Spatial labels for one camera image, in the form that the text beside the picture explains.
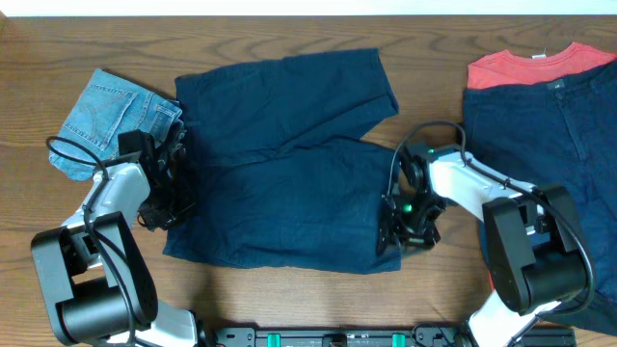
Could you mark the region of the navy blue shorts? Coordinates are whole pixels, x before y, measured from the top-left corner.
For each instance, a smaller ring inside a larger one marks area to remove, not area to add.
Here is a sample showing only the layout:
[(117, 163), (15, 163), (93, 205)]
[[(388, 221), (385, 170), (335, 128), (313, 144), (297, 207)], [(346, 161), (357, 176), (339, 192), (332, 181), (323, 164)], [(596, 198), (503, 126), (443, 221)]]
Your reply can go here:
[(397, 271), (378, 248), (392, 152), (365, 135), (397, 115), (376, 49), (219, 67), (175, 81), (197, 196), (164, 252), (232, 268)]

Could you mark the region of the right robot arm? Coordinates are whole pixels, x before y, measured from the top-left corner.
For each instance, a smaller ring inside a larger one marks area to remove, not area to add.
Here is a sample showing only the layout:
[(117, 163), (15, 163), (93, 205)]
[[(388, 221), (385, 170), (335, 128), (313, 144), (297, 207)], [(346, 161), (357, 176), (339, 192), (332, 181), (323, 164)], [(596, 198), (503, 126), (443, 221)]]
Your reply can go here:
[(436, 221), (450, 205), (484, 227), (493, 291), (454, 333), (452, 345), (516, 346), (541, 317), (584, 309), (583, 303), (565, 306), (592, 294), (595, 274), (564, 187), (512, 180), (459, 146), (403, 145), (390, 168), (401, 170), (414, 191), (403, 193), (395, 177), (389, 180), (378, 254), (391, 247), (433, 248), (440, 240)]

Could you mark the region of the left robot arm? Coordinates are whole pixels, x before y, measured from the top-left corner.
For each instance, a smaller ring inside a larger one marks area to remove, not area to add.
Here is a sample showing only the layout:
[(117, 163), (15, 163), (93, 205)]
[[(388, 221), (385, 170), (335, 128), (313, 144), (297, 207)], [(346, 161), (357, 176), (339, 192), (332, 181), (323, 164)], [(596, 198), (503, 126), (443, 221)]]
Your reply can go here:
[(87, 153), (94, 183), (82, 205), (32, 240), (52, 332), (66, 346), (205, 346), (195, 314), (158, 299), (131, 232), (133, 224), (177, 225), (196, 198), (176, 158), (150, 134), (121, 133), (119, 146), (112, 160)]

